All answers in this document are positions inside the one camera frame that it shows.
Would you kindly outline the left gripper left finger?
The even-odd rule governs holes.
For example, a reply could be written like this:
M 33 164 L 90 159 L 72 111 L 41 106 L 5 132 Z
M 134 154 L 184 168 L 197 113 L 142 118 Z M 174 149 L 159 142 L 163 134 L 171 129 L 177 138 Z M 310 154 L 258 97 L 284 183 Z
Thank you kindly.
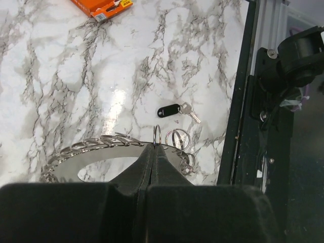
M 145 242 L 153 146 L 108 183 L 15 183 L 1 188 L 1 242 Z

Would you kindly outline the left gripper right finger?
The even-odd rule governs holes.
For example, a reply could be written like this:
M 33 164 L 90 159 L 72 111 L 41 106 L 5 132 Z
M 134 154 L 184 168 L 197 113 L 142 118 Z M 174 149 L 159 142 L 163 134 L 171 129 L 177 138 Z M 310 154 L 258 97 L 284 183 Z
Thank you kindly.
M 280 242 L 269 199 L 253 186 L 194 186 L 154 149 L 147 242 Z

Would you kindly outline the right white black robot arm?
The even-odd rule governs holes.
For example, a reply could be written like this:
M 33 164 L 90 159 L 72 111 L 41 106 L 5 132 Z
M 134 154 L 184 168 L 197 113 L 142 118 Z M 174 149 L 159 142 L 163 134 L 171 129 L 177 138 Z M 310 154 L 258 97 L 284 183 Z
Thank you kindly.
M 257 52 L 255 75 L 262 90 L 278 94 L 287 88 L 304 87 L 323 74 L 323 27 L 315 26 L 283 40 L 277 56 Z

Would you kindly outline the black key tag with key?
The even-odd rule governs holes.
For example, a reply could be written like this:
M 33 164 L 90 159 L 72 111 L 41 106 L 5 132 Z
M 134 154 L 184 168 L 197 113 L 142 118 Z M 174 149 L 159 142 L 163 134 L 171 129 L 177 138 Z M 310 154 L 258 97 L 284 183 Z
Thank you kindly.
M 175 114 L 186 114 L 190 116 L 196 123 L 200 124 L 200 119 L 193 112 L 192 106 L 184 102 L 183 104 L 172 104 L 168 106 L 161 107 L 157 110 L 157 116 L 160 118 L 164 118 L 167 116 L 175 115 Z

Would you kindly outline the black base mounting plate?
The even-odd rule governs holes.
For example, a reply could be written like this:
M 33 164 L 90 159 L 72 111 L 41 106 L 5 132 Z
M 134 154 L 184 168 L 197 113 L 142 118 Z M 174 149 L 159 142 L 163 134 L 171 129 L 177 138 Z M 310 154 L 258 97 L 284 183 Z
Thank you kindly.
M 284 242 L 323 242 L 323 75 L 273 105 L 251 72 L 257 1 L 249 1 L 219 184 L 269 198 Z M 290 1 L 287 38 L 323 26 L 323 1 Z

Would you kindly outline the orange small box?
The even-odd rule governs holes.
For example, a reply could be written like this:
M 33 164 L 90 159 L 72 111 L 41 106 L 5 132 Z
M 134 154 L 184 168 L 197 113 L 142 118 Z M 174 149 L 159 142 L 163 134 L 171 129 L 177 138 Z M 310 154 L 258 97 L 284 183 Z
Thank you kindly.
M 98 22 L 111 18 L 133 5 L 133 1 L 104 1 L 104 0 L 71 0 L 88 17 L 95 18 Z

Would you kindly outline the aluminium rail frame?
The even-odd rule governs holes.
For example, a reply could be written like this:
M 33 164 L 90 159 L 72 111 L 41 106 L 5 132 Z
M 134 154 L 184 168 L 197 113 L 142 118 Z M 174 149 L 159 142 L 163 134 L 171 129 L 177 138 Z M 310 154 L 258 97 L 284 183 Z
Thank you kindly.
M 251 72 L 254 74 L 260 48 L 278 52 L 278 45 L 287 38 L 288 5 L 290 1 L 257 1 Z

